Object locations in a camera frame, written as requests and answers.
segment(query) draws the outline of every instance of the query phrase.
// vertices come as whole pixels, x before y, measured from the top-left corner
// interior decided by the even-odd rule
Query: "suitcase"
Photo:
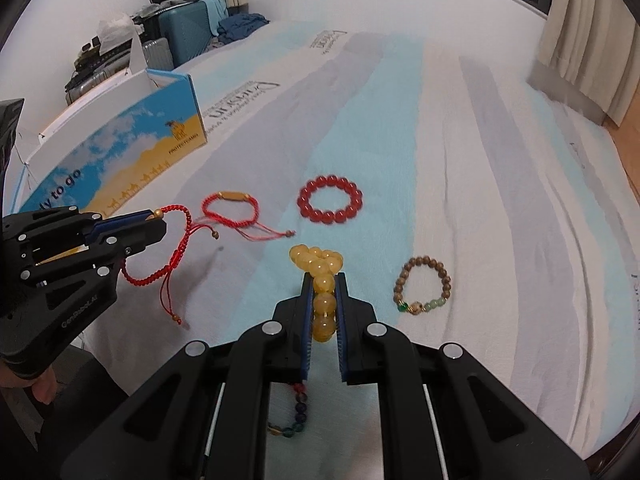
[[[213,37],[203,1],[169,7],[157,16],[158,29],[169,41],[175,66],[202,54]]]

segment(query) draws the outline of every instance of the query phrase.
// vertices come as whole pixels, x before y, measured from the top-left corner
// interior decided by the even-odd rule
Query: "bed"
[[[133,392],[184,344],[237,338],[300,292],[293,244],[344,255],[350,294],[379,320],[437,347],[463,344],[586,458],[640,412],[640,207],[608,133],[507,70],[433,41],[275,22],[179,69],[193,79],[208,143],[165,171],[121,213],[210,193],[248,192],[260,221],[295,238],[250,242],[220,227],[196,234],[172,277],[177,326],[159,285],[124,280],[118,301],[84,333],[91,352]],[[298,190],[318,174],[363,191],[346,224],[300,217]],[[314,205],[344,205],[326,190]],[[244,217],[242,206],[217,209]],[[164,265],[184,228],[127,261],[133,276]],[[402,264],[430,254],[453,279],[428,314],[392,301]],[[412,272],[405,296],[433,296]],[[340,382],[335,337],[315,343],[309,422],[268,438],[267,478],[382,478],[375,387]],[[270,420],[290,417],[274,386]]]

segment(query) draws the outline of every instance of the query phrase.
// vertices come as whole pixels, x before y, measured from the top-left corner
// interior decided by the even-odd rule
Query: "blue towel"
[[[263,25],[269,23],[261,14],[234,14],[220,21],[218,33],[221,43],[244,40]]]
[[[211,33],[217,36],[220,20],[224,20],[229,16],[226,10],[226,0],[203,0],[203,2],[207,5]]]

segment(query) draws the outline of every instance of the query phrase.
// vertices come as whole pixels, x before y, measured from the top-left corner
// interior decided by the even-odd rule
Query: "metal screw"
[[[372,336],[380,337],[386,334],[386,326],[382,323],[371,323],[367,326],[367,332]]]
[[[202,355],[207,347],[204,345],[202,341],[191,341],[187,346],[184,347],[184,353],[189,357],[197,357]]]
[[[267,335],[279,334],[281,330],[282,330],[282,325],[277,321],[267,321],[262,326],[262,331]]]
[[[455,343],[447,343],[444,345],[442,353],[449,359],[458,359],[459,357],[462,357],[463,354],[462,346],[456,345]]]

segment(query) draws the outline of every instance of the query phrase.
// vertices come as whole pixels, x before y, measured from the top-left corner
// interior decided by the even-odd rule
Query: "wooden bead bracelet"
[[[442,280],[442,294],[437,300],[431,300],[426,303],[420,303],[419,301],[414,301],[411,305],[406,304],[402,300],[402,290],[404,289],[404,284],[406,283],[407,278],[409,277],[409,272],[415,266],[426,265],[431,267],[431,269],[435,269],[438,272],[438,277]],[[442,262],[437,262],[433,258],[429,256],[417,256],[415,258],[409,258],[409,261],[404,264],[402,271],[400,272],[400,277],[396,280],[396,286],[394,287],[394,303],[398,306],[398,310],[400,312],[409,312],[414,316],[417,316],[421,312],[428,312],[437,308],[439,306],[443,306],[447,303],[447,300],[451,297],[451,277],[447,274],[446,269]]]

